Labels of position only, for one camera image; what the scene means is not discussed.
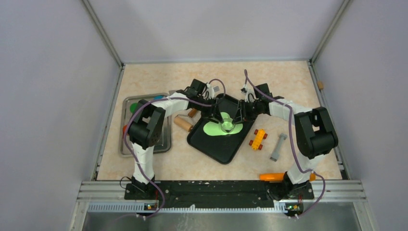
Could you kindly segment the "wooden dough roller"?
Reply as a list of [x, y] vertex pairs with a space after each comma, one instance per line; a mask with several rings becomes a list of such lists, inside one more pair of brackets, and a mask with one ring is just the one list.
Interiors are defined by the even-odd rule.
[[186, 115], [178, 114], [174, 118], [173, 122], [181, 129], [190, 132], [196, 123], [193, 118], [195, 117], [197, 112], [197, 109], [191, 109]]

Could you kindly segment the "green dough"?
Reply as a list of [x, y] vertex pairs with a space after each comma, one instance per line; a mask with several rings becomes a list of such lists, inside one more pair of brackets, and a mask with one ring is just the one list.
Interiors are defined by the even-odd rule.
[[[226, 112], [221, 112], [223, 119], [224, 118], [231, 118], [230, 115]], [[207, 122], [203, 127], [203, 131], [208, 136], [225, 136], [225, 135], [233, 135], [241, 132], [243, 129], [243, 124], [236, 124], [234, 130], [231, 133], [225, 133], [221, 130], [220, 123], [216, 122]]]

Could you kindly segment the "black baking tray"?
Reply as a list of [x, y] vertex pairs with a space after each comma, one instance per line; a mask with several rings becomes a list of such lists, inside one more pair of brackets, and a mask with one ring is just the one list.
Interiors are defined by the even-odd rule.
[[187, 136], [187, 143], [217, 162], [226, 165], [232, 161], [254, 123], [238, 124], [237, 126], [242, 127], [238, 133], [210, 136], [204, 131], [204, 126], [210, 122], [208, 118], [200, 118]]

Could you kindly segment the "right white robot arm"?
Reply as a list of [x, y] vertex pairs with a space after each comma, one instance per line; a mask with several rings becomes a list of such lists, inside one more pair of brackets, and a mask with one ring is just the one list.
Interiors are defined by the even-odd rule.
[[288, 122], [289, 141], [295, 163], [285, 172], [282, 192], [295, 198], [302, 191], [301, 184], [309, 181], [323, 157], [338, 145], [338, 137], [325, 107], [309, 108], [282, 97], [273, 97], [267, 84], [247, 85], [241, 89], [245, 98], [239, 101], [234, 124], [254, 121], [266, 114]]

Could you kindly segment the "round metal cookie cutter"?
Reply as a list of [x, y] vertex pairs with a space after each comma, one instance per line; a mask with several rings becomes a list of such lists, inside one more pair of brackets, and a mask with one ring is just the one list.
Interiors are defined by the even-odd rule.
[[236, 125], [233, 123], [232, 118], [224, 118], [220, 123], [221, 130], [225, 133], [231, 133], [234, 130], [235, 126]]

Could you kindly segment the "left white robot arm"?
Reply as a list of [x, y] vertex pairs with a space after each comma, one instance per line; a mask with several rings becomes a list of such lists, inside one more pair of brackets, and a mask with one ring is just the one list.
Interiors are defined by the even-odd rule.
[[154, 193], [153, 151], [161, 137], [165, 119], [177, 112], [196, 109], [203, 118], [222, 123], [220, 102], [221, 99], [215, 96], [215, 87], [210, 82], [197, 79], [190, 86], [167, 97], [138, 102], [123, 131], [123, 140], [135, 160], [131, 183], [141, 198], [148, 199]]

